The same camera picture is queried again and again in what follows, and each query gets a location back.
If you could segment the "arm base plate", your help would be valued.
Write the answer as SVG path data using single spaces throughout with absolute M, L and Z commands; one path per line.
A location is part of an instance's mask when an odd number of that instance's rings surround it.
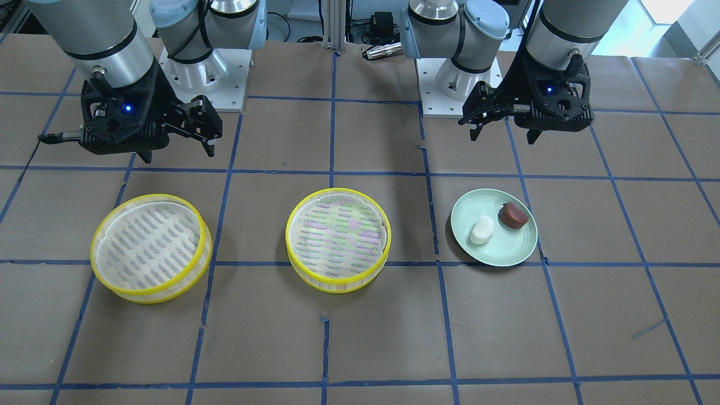
M 214 49 L 205 61 L 180 64 L 160 54 L 160 67 L 175 95 L 190 102 L 205 95 L 217 112 L 241 113 L 253 52 L 250 49 Z
M 419 58 L 416 60 L 417 84 L 425 118 L 463 116 L 462 107 L 471 90 L 481 80 L 490 87 L 501 84 L 501 67 L 495 58 L 488 71 L 470 74 L 456 67 L 450 58 Z

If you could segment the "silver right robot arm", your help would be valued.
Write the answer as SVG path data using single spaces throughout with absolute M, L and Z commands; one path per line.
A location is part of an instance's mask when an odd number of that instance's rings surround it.
M 241 108 L 251 54 L 267 40 L 265 1 L 152 1 L 164 43 L 159 60 L 131 10 L 119 1 L 29 1 L 29 10 L 82 74 L 83 125 L 43 133 L 47 145 L 74 142 L 97 155 L 136 153 L 145 163 L 175 134 L 209 157 L 223 136 L 219 111 Z

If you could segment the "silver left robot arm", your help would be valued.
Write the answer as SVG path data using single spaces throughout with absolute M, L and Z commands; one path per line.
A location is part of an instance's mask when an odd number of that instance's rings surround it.
M 476 141 L 484 126 L 509 117 L 533 145 L 545 131 L 579 132 L 594 121 L 586 59 L 620 15 L 625 1 L 538 1 L 520 46 L 499 85 L 480 76 L 491 69 L 510 28 L 494 1 L 409 1 L 399 23 L 403 54 L 439 57 L 445 69 L 476 77 L 450 93 L 463 105 L 460 125 Z

